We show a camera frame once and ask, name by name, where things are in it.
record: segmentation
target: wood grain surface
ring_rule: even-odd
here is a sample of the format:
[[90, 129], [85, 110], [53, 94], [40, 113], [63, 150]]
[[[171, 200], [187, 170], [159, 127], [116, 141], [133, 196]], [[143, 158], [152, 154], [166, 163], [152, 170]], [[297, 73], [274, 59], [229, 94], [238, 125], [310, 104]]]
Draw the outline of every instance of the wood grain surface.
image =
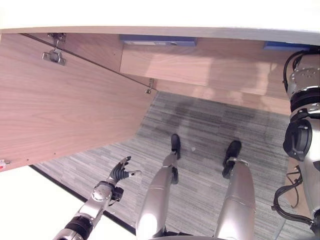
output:
[[124, 45], [120, 72], [287, 99], [282, 72], [287, 51], [263, 41], [200, 38], [196, 47]]
[[[30, 35], [54, 43], [47, 33], [31, 33]], [[67, 33], [63, 49], [83, 58], [119, 72], [123, 43], [118, 34], [103, 33]]]
[[154, 88], [158, 91], [263, 110], [271, 113], [283, 115], [290, 115], [291, 113], [290, 101], [281, 98], [159, 79], [156, 80]]
[[19, 34], [0, 43], [0, 159], [30, 165], [134, 136], [156, 94], [117, 73]]

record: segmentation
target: silver robot leg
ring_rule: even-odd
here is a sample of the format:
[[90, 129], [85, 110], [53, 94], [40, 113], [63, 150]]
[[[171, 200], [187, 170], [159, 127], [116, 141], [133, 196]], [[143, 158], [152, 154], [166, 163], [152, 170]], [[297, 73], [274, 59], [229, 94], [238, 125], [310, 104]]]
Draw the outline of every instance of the silver robot leg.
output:
[[214, 237], [252, 240], [256, 213], [255, 189], [248, 163], [234, 158], [229, 186], [224, 198]]
[[169, 154], [153, 178], [136, 222], [137, 240], [161, 237], [165, 231], [171, 184], [178, 183], [177, 155]]

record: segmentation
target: wooden panel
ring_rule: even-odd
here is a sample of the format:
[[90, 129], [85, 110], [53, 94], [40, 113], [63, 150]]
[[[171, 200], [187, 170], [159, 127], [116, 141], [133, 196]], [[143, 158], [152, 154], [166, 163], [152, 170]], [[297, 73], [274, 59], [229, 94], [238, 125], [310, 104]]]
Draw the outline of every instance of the wooden panel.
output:
[[[31, 35], [54, 43], [47, 33]], [[67, 33], [63, 48], [116, 72], [120, 70], [123, 43], [118, 34]]]
[[[289, 162], [288, 162], [288, 169], [287, 173], [293, 173], [296, 172], [295, 167], [299, 165], [299, 162], [293, 158], [290, 157]], [[291, 180], [294, 182], [295, 179], [299, 177], [299, 174], [292, 174], [289, 176]], [[285, 178], [284, 181], [285, 185], [291, 185], [292, 183], [289, 182], [287, 178]], [[311, 214], [308, 208], [307, 200], [306, 200], [306, 195], [304, 191], [304, 186], [303, 184], [299, 185], [296, 187], [298, 194], [299, 194], [299, 203], [294, 209], [299, 215], [306, 216], [308, 218], [311, 218]], [[297, 194], [294, 189], [291, 189], [290, 191], [287, 191], [285, 194], [285, 198], [288, 200], [290, 205], [294, 206], [297, 203]]]
[[143, 85], [149, 86], [150, 83], [150, 77], [145, 77], [145, 76], [137, 76], [137, 75], [131, 75], [131, 74], [124, 74], [125, 76], [127, 76], [128, 78], [131, 78]]
[[290, 52], [264, 42], [200, 38], [196, 47], [125, 45], [120, 72], [287, 99], [283, 65]]
[[158, 91], [206, 99], [245, 108], [259, 109], [284, 115], [290, 114], [289, 100], [269, 96], [159, 79], [156, 81], [154, 88]]
[[7, 169], [132, 137], [156, 94], [117, 73], [18, 34], [0, 43], [0, 159]]
[[320, 4], [305, 0], [208, 1], [3, 1], [3, 33], [109, 33], [270, 40], [320, 45]]

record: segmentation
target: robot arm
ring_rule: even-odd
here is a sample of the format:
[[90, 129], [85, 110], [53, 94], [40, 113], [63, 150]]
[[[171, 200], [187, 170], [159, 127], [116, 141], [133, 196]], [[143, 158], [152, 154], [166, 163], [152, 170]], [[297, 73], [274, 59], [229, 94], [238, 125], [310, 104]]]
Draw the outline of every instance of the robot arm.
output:
[[[282, 217], [306, 223], [320, 235], [320, 48], [292, 54], [285, 63], [283, 83], [290, 99], [290, 123], [285, 133], [283, 149], [299, 161], [299, 179], [290, 186], [279, 188], [273, 200], [272, 209]], [[287, 66], [292, 60], [293, 73], [287, 80]], [[278, 203], [283, 193], [303, 183], [310, 215], [285, 212]]]
[[106, 181], [100, 181], [93, 189], [90, 198], [74, 215], [72, 220], [53, 240], [87, 240], [98, 224], [110, 200], [120, 201], [124, 190], [116, 184], [128, 177], [136, 176], [141, 171], [125, 171], [130, 156], [122, 159], [111, 171]]

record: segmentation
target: cabinet door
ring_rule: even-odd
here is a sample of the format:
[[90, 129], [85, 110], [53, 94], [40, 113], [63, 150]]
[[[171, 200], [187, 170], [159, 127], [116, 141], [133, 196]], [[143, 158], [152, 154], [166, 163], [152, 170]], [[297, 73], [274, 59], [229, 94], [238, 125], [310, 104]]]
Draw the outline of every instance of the cabinet door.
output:
[[11, 169], [127, 140], [156, 91], [19, 34], [0, 42], [0, 160]]

